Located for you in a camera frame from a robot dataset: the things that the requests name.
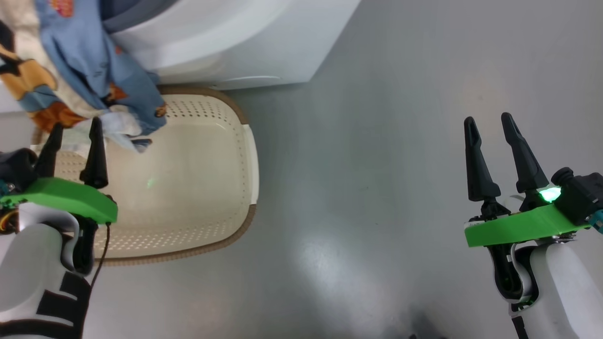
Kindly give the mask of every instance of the washing machine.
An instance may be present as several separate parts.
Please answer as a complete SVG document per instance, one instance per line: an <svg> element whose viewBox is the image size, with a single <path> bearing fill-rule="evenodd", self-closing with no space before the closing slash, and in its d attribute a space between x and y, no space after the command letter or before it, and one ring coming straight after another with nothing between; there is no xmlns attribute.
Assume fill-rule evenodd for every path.
<svg viewBox="0 0 603 339"><path fill-rule="evenodd" d="M309 81L360 0L100 0L105 29L166 84ZM0 113L20 111L4 85Z"/></svg>

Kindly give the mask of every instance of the green bracket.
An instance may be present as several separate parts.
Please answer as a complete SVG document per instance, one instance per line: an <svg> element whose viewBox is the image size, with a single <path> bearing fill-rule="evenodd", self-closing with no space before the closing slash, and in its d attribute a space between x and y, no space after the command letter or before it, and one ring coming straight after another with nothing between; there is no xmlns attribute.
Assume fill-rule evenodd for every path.
<svg viewBox="0 0 603 339"><path fill-rule="evenodd" d="M590 227L575 226L553 204L487 221L465 229L469 247L513 244Z"/></svg>
<svg viewBox="0 0 603 339"><path fill-rule="evenodd" d="M60 178L36 180L22 194L0 198L3 206L24 201L91 218L98 224L117 221L117 204L97 189Z"/></svg>

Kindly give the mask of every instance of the beige laundry basket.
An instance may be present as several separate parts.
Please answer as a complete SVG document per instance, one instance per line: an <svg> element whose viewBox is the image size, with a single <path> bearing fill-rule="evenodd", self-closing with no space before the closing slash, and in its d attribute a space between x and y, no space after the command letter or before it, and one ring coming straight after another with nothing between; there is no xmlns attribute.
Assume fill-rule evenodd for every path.
<svg viewBox="0 0 603 339"><path fill-rule="evenodd" d="M119 206L105 263L133 265L185 258L235 242L256 210L259 172L253 134L241 110L224 94L163 87L166 126L153 145L133 154L107 144L110 194ZM55 175L79 181L86 161L57 156ZM98 230L99 258L106 228Z"/></svg>

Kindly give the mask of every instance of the floor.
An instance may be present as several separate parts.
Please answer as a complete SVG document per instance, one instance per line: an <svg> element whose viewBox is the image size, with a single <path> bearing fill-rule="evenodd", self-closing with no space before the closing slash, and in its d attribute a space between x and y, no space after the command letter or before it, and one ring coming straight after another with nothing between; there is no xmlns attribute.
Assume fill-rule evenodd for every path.
<svg viewBox="0 0 603 339"><path fill-rule="evenodd" d="M85 338L503 339L485 249L467 248L463 119L514 194L499 116L545 173L603 171L603 3L365 0L314 79L231 92L257 215L230 247L101 273ZM603 286L603 238L572 244Z"/></svg>

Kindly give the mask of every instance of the glowing green led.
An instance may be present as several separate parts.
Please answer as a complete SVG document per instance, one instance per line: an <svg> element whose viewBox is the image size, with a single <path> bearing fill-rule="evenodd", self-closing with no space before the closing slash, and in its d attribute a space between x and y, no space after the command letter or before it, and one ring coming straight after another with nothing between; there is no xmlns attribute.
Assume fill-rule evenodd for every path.
<svg viewBox="0 0 603 339"><path fill-rule="evenodd" d="M552 203L561 195L561 187L547 188L538 193L540 193L542 199L545 199L546 201Z"/></svg>

